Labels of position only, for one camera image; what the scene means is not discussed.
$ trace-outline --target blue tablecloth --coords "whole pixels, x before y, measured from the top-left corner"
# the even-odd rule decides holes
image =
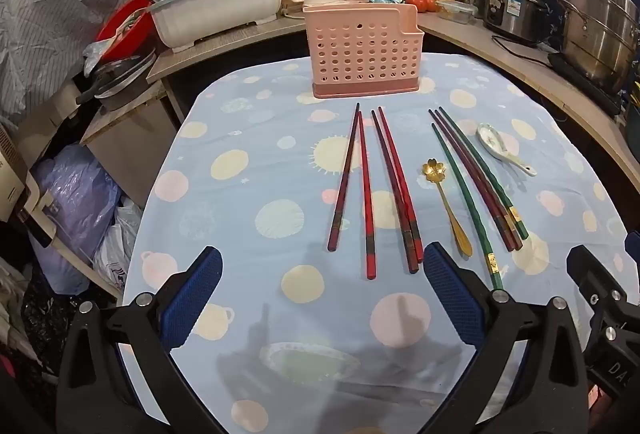
[[[427,112],[442,105],[470,136],[476,124],[492,124],[539,173],[530,178],[478,145],[530,231],[513,254],[466,178],[504,287],[522,302],[563,296],[584,345],[591,314],[565,263],[569,250],[584,244],[638,301],[638,272],[624,252],[620,217],[548,112],[472,58],[423,54],[420,73],[417,92],[359,99],[376,221],[375,281],[364,275],[359,148],[338,250],[326,250],[356,100],[315,99],[308,58],[220,78],[198,97],[175,138],[145,209],[124,300],[156,290],[208,244],[222,252],[222,280],[172,356],[231,434],[414,434],[472,356],[424,274],[407,271],[370,120],[378,105],[424,244],[438,240],[491,286],[451,170],[444,190],[472,241],[469,260],[457,252],[438,191],[420,174],[429,158],[445,160]],[[514,350],[486,413],[504,400],[521,355]],[[130,351],[124,359],[144,407],[162,418]]]

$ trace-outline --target white porcelain spoon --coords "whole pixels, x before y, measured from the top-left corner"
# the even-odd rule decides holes
[[[491,125],[489,124],[480,124],[478,125],[478,130],[476,130],[476,134],[478,135],[478,140],[480,143],[484,145],[484,148],[489,151],[489,153],[500,161],[505,161],[507,163],[513,163],[519,169],[524,170],[529,176],[535,176],[538,173],[531,166],[524,163],[519,157],[515,154],[511,154],[507,150],[507,146],[504,144],[502,137]]]

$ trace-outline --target wooden countertop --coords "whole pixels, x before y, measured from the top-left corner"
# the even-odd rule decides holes
[[[178,53],[174,53],[170,49],[165,51],[158,57],[151,71],[149,71],[146,81],[151,84],[171,73],[193,66],[216,55],[222,55],[227,51],[304,30],[304,20],[281,16],[265,24],[232,28],[202,40],[184,51]]]
[[[640,192],[640,163],[631,154],[616,122],[571,83],[541,64],[519,59],[502,49],[491,40],[494,33],[485,28],[481,20],[458,24],[433,13],[421,13],[418,27],[491,62],[542,94],[586,130]],[[507,46],[519,55],[546,62],[546,53],[542,50],[518,44]]]
[[[614,159],[640,192],[640,164],[631,154],[616,123],[564,78],[559,77],[549,68],[517,58],[503,50],[491,40],[494,33],[487,30],[481,20],[474,20],[470,24],[458,24],[444,20],[433,13],[421,13],[418,14],[418,27],[426,33],[451,42],[504,69],[542,94],[583,127]],[[281,35],[304,31],[304,29],[303,20],[284,17],[260,26],[230,29],[203,40],[185,51],[179,53],[165,51],[153,65],[146,79],[152,83],[227,51]],[[509,46],[516,53],[546,61],[546,53],[542,50],[517,44]]]

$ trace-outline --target black and red chopstick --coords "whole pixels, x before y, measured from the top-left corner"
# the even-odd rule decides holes
[[[359,112],[360,104],[356,104],[356,111],[353,114],[353,124],[351,125],[349,145],[347,147],[347,157],[344,160],[344,168],[342,169],[342,179],[340,180],[338,198],[335,201],[334,220],[331,223],[331,231],[329,232],[329,243],[326,246],[329,252],[335,252],[335,249],[338,247],[338,236],[340,235],[342,213],[344,212],[344,202],[347,196],[347,185],[349,183],[349,174],[351,172],[351,157],[353,156],[353,143],[355,142],[356,138],[356,127],[358,126]]]
[[[358,124],[360,125],[360,153],[362,154],[362,189],[364,192],[364,227],[366,248],[366,273],[369,280],[376,278],[376,241],[373,227],[373,208],[371,206],[371,184],[369,181],[369,159],[367,159],[367,146],[364,141],[364,125],[362,125],[362,113],[358,111]]]
[[[391,181],[391,189],[394,193],[394,199],[396,200],[396,209],[398,210],[398,218],[400,220],[400,230],[402,231],[402,242],[404,242],[404,251],[406,253],[406,261],[409,266],[410,273],[416,273],[418,271],[418,258],[415,253],[414,237],[411,234],[411,227],[409,226],[409,219],[406,216],[406,209],[404,208],[404,201],[402,200],[402,194],[400,193],[400,187],[398,186],[398,180],[396,179],[396,172],[394,171],[394,164],[389,156],[389,151],[386,149],[385,137],[382,134],[382,129],[378,123],[376,112],[371,111],[373,122],[376,125],[376,132],[378,133],[378,139],[380,140],[380,147],[382,147],[382,156],[385,158],[386,171],[389,174],[389,181]]]
[[[418,221],[415,217],[414,204],[411,201],[409,187],[406,184],[404,172],[402,171],[402,165],[400,164],[400,158],[398,156],[398,151],[396,150],[396,144],[394,143],[394,139],[391,137],[391,130],[386,123],[385,113],[382,111],[382,107],[378,106],[378,112],[380,113],[380,121],[382,122],[382,127],[385,128],[386,140],[389,144],[389,150],[391,151],[391,156],[394,160],[394,166],[396,167],[396,176],[398,177],[398,184],[400,185],[402,200],[404,201],[404,208],[406,209],[406,216],[409,220],[411,235],[414,238],[415,256],[418,259],[418,263],[420,263],[422,262],[422,258],[424,257],[424,252],[422,250],[420,231],[418,230]]]

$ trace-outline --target pink plastic basket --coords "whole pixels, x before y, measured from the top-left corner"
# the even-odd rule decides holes
[[[303,10],[314,96],[418,89],[424,33],[412,4],[325,4]]]

